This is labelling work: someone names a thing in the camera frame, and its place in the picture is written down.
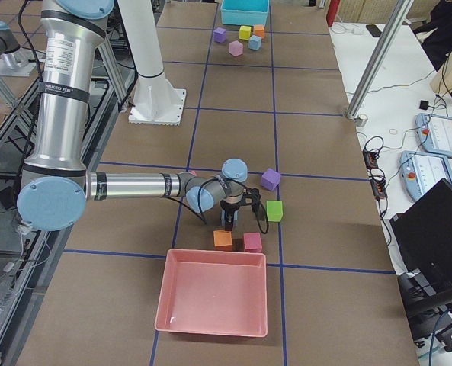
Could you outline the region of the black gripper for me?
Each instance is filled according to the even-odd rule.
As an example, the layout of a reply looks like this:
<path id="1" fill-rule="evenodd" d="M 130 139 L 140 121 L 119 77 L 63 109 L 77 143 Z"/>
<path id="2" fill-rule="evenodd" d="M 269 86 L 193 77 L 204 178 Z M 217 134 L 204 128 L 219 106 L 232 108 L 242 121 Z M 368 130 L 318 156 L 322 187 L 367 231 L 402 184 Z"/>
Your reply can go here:
<path id="1" fill-rule="evenodd" d="M 230 203 L 220 201 L 220 207 L 224 212 L 224 230 L 232 231 L 234 228 L 234 216 L 241 207 L 250 207 L 254 215 L 260 211 L 261 195 L 257 188 L 246 188 L 238 202 Z"/>

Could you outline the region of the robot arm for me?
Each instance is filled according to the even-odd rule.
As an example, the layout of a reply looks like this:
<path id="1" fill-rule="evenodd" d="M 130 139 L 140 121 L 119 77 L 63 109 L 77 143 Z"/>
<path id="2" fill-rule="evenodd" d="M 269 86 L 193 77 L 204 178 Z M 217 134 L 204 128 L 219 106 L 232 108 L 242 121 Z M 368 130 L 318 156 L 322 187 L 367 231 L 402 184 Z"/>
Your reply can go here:
<path id="1" fill-rule="evenodd" d="M 205 179 L 190 172 L 111 174 L 90 172 L 82 162 L 89 88 L 96 49 L 107 39 L 113 1 L 45 1 L 41 22 L 47 46 L 34 152 L 25 159 L 17 209 L 38 230 L 58 231 L 73 225 L 88 201 L 113 198 L 184 197 L 202 214 L 215 206 L 224 211 L 231 230 L 236 211 L 258 209 L 258 190 L 248 188 L 247 165 L 228 159 Z"/>
<path id="2" fill-rule="evenodd" d="M 29 77 L 34 68 L 29 51 L 20 45 L 10 27 L 0 21 L 0 76 Z"/>

